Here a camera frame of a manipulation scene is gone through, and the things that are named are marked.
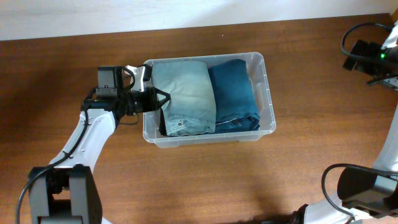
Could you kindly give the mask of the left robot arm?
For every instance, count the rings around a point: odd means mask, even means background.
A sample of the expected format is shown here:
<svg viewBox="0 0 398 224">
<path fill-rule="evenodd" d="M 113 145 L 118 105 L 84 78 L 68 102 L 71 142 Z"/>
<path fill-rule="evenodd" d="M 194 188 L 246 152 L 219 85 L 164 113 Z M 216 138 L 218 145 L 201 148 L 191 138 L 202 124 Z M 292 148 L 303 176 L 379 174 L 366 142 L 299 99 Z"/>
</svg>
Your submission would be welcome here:
<svg viewBox="0 0 398 224">
<path fill-rule="evenodd" d="M 107 223 L 93 171 L 123 116 L 157 111 L 170 95 L 144 86 L 152 68 L 98 67 L 98 84 L 83 100 L 78 124 L 49 165 L 34 167 L 22 193 L 29 194 L 32 223 Z"/>
</svg>

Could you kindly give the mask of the large black garment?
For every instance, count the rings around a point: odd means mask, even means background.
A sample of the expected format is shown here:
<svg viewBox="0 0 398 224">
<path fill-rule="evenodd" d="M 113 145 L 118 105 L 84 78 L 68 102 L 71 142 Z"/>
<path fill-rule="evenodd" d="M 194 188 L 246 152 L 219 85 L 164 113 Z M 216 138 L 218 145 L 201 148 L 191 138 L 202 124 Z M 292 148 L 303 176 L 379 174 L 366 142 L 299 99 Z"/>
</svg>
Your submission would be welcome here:
<svg viewBox="0 0 398 224">
<path fill-rule="evenodd" d="M 167 136 L 167 130 L 166 130 L 166 125 L 165 125 L 165 118 L 164 118 L 163 110 L 160 110 L 159 133 L 162 136 Z"/>
</svg>

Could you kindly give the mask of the clear plastic storage bin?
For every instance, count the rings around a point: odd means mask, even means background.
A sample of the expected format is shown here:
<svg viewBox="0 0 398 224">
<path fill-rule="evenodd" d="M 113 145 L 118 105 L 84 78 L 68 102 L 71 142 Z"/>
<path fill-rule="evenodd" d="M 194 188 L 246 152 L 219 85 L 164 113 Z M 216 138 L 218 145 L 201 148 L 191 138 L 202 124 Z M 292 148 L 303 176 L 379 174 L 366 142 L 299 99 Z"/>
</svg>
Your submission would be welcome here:
<svg viewBox="0 0 398 224">
<path fill-rule="evenodd" d="M 142 115 L 143 138 L 160 148 L 179 147 L 193 144 L 219 143 L 229 141 L 257 141 L 276 129 L 276 120 L 272 105 L 271 93 L 267 79 L 264 57 L 259 52 L 243 52 L 236 54 L 205 55 L 197 57 L 157 58 L 146 60 L 145 63 L 153 65 L 157 62 L 197 60 L 213 67 L 221 63 L 241 59 L 246 62 L 248 78 L 250 79 L 252 91 L 259 110 L 259 129 L 238 133 L 203 134 L 196 136 L 167 137 L 159 132 L 160 111 L 146 112 Z"/>
</svg>

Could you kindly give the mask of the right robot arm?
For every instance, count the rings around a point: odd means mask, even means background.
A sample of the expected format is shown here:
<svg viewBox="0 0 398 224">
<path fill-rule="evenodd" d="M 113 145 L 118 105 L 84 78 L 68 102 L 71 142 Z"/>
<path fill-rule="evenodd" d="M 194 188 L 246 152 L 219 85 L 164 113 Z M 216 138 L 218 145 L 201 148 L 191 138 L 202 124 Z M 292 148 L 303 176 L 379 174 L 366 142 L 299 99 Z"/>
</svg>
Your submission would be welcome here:
<svg viewBox="0 0 398 224">
<path fill-rule="evenodd" d="M 397 65 L 397 44 L 358 40 L 344 63 L 347 70 L 374 75 L 370 84 L 395 78 L 392 71 L 371 62 L 371 58 Z M 321 177 L 324 200 L 303 205 L 290 216 L 289 223 L 361 223 L 365 219 L 397 217 L 397 118 L 372 167 L 333 164 Z"/>
</svg>

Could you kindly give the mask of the medium blue jeans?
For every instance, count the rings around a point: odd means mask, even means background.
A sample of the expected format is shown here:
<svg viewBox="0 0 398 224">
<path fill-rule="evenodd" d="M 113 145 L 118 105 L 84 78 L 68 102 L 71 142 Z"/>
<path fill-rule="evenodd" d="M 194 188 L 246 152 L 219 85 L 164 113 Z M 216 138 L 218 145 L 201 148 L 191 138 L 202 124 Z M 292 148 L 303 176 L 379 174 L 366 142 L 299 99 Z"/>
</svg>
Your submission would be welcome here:
<svg viewBox="0 0 398 224">
<path fill-rule="evenodd" d="M 215 133 L 257 131 L 260 113 L 246 62 L 230 60 L 208 69 L 216 102 Z"/>
</svg>

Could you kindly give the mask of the light blue jeans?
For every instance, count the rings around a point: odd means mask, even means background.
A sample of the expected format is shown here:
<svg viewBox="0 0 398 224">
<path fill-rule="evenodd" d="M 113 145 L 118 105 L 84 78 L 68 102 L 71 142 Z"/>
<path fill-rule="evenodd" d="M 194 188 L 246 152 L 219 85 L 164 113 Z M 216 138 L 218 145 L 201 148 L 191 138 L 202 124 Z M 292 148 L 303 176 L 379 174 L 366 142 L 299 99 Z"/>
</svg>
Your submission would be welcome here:
<svg viewBox="0 0 398 224">
<path fill-rule="evenodd" d="M 157 62 L 152 66 L 152 84 L 170 95 L 162 106 L 166 135 L 191 136 L 215 131 L 215 96 L 205 63 Z"/>
</svg>

